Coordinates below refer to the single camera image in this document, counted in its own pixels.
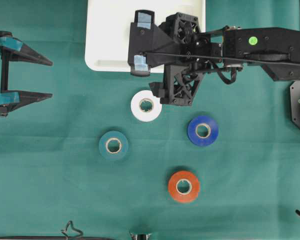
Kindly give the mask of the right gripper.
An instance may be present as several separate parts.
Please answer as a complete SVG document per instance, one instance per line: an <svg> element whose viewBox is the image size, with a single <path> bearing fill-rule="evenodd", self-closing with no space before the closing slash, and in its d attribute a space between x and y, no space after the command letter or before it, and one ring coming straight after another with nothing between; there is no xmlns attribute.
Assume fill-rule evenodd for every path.
<svg viewBox="0 0 300 240"><path fill-rule="evenodd" d="M168 16L159 28L176 47L154 51L154 58L166 63L162 82L151 82L150 89L163 105L191 106L204 75L222 61L222 45L201 32L198 17L185 13Z"/></svg>

